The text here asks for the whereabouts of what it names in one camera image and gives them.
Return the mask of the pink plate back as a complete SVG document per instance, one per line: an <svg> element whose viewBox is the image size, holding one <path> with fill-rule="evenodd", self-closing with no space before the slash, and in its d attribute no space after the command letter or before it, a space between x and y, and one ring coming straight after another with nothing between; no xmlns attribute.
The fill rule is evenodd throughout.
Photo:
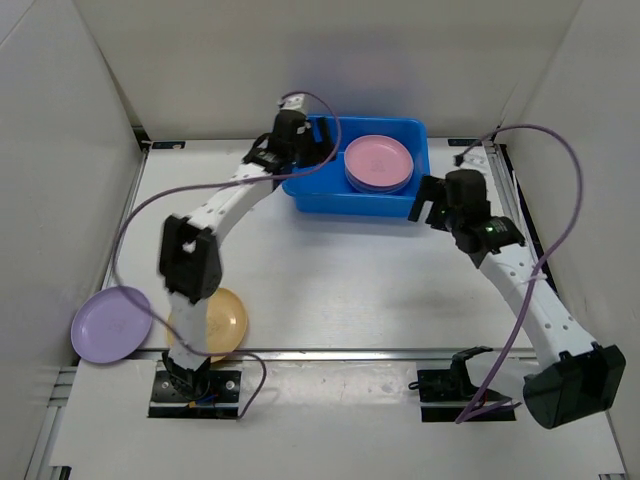
<svg viewBox="0 0 640 480"><path fill-rule="evenodd" d="M349 184L356 191L366 194L393 194L405 188L411 180L411 177L407 177L403 182L399 182L391 186L372 186L356 179L349 172L346 172L345 175Z"/></svg>

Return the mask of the pink plate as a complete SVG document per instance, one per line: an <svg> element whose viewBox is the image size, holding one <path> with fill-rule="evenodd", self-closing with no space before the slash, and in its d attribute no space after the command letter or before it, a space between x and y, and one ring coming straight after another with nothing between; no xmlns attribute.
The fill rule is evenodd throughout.
<svg viewBox="0 0 640 480"><path fill-rule="evenodd" d="M405 188L411 180L411 177L407 177L403 182L399 182L391 186L372 186L356 179L349 172L346 172L345 175L349 184L356 191L366 194L393 194Z"/></svg>
<svg viewBox="0 0 640 480"><path fill-rule="evenodd" d="M373 188L390 188L410 179L414 161L399 141L383 135L353 140L344 151L345 170L350 177Z"/></svg>

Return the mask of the pink plate front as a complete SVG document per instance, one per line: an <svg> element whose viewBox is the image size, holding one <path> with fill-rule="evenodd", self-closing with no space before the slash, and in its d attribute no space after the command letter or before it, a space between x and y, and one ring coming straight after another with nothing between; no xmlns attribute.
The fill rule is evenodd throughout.
<svg viewBox="0 0 640 480"><path fill-rule="evenodd" d="M399 141L383 135L353 140L344 151L345 170L350 177L373 188L390 188L410 179L414 161Z"/></svg>

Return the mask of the yellow plate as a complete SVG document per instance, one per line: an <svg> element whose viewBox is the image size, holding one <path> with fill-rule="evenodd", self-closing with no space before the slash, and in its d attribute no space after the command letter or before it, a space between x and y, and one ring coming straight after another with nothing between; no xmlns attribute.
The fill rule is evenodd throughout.
<svg viewBox="0 0 640 480"><path fill-rule="evenodd" d="M201 355L193 354L180 341L174 331L193 350L204 353L216 353L212 362L224 359L243 341L247 327L248 314L243 302L231 290L218 288L208 299L192 304L179 293L169 296L170 315L168 324L172 327L167 333L170 357L180 366L197 369L204 361Z"/></svg>

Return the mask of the purple plate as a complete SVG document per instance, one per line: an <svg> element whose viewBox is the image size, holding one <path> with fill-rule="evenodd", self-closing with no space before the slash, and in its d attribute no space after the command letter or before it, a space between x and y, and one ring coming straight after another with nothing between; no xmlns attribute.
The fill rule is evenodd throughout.
<svg viewBox="0 0 640 480"><path fill-rule="evenodd" d="M110 360L127 357L146 339L152 324L147 297L132 287L100 292L85 307L91 310L85 335L91 340L111 342L106 350Z"/></svg>

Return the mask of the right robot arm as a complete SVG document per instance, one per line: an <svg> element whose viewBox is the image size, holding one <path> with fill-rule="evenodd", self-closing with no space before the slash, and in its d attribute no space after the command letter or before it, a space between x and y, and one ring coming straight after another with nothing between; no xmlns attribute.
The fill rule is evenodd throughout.
<svg viewBox="0 0 640 480"><path fill-rule="evenodd" d="M426 203L431 205L426 224L450 233L500 292L538 365L502 358L490 347L468 348L453 355L446 376L419 380L422 399L469 402L461 420L484 417L513 399L546 429L608 410L626 366L624 355L615 345L600 345L571 316L534 266L518 227L492 214L484 176L469 169L442 179L425 175L409 220L418 220Z"/></svg>

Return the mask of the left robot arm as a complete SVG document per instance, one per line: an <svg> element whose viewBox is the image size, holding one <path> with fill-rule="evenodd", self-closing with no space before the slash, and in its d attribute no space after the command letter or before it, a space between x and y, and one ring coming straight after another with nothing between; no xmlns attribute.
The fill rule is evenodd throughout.
<svg viewBox="0 0 640 480"><path fill-rule="evenodd" d="M325 117L282 109L231 177L204 205L163 224L158 270L169 293L173 335L163 364L174 388L189 400L207 395L212 353L207 343L209 298L223 267L220 247L231 229L294 169L308 170L336 156Z"/></svg>

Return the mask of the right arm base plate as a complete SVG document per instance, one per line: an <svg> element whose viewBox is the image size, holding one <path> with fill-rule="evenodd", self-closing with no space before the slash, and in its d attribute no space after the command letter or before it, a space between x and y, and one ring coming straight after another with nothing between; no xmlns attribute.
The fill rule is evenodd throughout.
<svg viewBox="0 0 640 480"><path fill-rule="evenodd" d="M447 369L422 369L417 378L410 382L408 390L418 394L422 423L453 423L464 410L474 393L464 395L455 386ZM505 402L505 397L493 390L487 390L476 409ZM515 406L505 402L491 412L469 419L469 422L514 422Z"/></svg>

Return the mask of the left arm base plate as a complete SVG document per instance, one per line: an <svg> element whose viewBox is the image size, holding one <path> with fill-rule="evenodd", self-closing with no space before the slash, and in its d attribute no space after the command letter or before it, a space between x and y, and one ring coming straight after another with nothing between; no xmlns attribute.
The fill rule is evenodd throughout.
<svg viewBox="0 0 640 480"><path fill-rule="evenodd" d="M147 417L152 419L232 420L238 417L240 370L213 369L200 393L182 394L166 370L157 370Z"/></svg>

